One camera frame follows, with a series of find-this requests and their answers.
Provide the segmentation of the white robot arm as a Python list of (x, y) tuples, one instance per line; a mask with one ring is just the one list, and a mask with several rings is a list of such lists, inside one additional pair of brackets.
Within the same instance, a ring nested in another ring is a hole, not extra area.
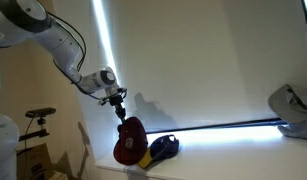
[[(89, 75), (83, 75), (74, 66), (85, 50), (65, 28), (60, 19), (45, 9), (38, 0), (0, 0), (0, 49), (34, 42), (51, 56), (55, 67), (81, 93), (92, 97), (103, 90), (99, 99), (118, 107), (114, 101), (123, 89), (118, 85), (114, 71), (105, 67)], [(2, 89), (0, 73), (0, 93)], [(0, 113), (0, 180), (16, 180), (16, 147), (19, 129), (14, 120)]]

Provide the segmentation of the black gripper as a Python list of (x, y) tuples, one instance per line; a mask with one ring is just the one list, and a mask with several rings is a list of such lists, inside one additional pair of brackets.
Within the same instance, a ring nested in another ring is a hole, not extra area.
[(125, 122), (126, 111), (121, 104), (126, 95), (126, 88), (109, 89), (107, 91), (107, 96), (104, 98), (104, 100), (109, 102), (111, 106), (116, 106), (115, 113), (122, 123)]

